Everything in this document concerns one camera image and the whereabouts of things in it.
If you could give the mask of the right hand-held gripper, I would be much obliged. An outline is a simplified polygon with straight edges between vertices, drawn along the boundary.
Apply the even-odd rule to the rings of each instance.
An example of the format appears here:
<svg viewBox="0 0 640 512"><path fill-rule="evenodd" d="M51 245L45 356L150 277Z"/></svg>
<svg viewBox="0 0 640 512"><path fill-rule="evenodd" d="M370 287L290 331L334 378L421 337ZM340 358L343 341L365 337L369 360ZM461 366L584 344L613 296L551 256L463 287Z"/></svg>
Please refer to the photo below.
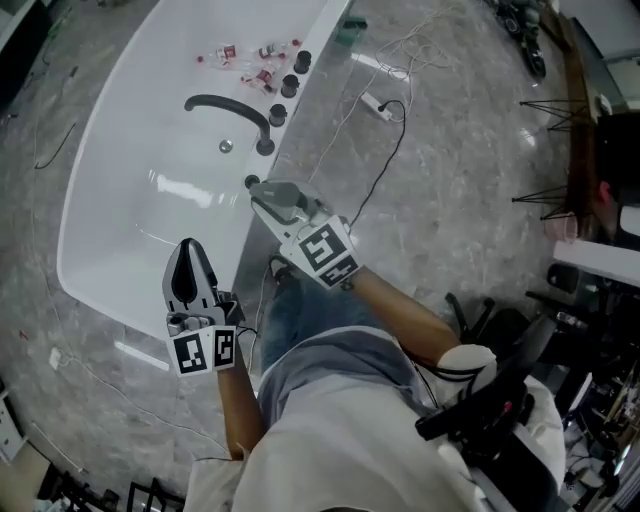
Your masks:
<svg viewBox="0 0 640 512"><path fill-rule="evenodd" d="M249 187L251 207L280 240L280 252L325 289L343 286L361 269L345 218L308 186L261 182ZM284 208L285 219L268 203Z"/></svg>

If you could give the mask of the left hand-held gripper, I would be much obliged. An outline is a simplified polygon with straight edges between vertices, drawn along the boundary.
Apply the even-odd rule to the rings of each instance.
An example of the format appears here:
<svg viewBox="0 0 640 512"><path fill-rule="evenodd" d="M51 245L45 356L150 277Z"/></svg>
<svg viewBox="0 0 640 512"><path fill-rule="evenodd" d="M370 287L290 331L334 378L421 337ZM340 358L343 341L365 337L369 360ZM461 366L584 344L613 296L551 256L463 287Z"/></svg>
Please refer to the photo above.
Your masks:
<svg viewBox="0 0 640 512"><path fill-rule="evenodd" d="M190 267L194 299L190 303ZM178 377L230 369L236 362L239 325L245 320L237 295L217 291L218 281L201 244L183 239L162 280L168 307L166 341Z"/></svg>

